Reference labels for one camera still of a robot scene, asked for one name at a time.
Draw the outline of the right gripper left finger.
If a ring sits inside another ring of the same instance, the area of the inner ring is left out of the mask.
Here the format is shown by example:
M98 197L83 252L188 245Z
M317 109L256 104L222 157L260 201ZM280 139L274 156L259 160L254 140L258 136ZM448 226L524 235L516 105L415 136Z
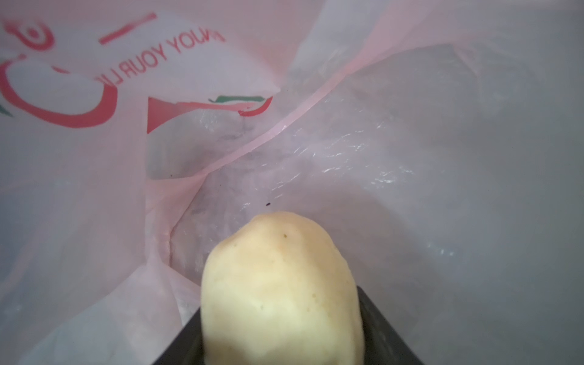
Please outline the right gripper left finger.
M198 310L153 365L204 365L201 310Z

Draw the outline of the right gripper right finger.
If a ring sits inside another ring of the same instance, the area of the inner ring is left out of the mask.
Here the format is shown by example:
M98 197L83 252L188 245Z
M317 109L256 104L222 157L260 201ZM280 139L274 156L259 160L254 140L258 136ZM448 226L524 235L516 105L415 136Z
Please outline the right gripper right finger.
M364 365L424 365L365 291L357 288L365 342Z

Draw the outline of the pale yellow pear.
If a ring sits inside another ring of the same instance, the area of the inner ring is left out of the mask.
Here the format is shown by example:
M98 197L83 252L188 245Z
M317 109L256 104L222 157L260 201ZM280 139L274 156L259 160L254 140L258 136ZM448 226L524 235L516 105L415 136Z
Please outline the pale yellow pear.
M321 226L298 214L260 214L210 252L200 316L207 364L365 359L348 263Z

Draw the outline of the pink plastic bag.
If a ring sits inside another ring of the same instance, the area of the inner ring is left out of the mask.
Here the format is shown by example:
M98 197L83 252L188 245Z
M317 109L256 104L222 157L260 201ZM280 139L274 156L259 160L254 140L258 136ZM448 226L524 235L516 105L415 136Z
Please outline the pink plastic bag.
M1 3L3 364L153 364L281 211L424 364L581 364L583 3Z

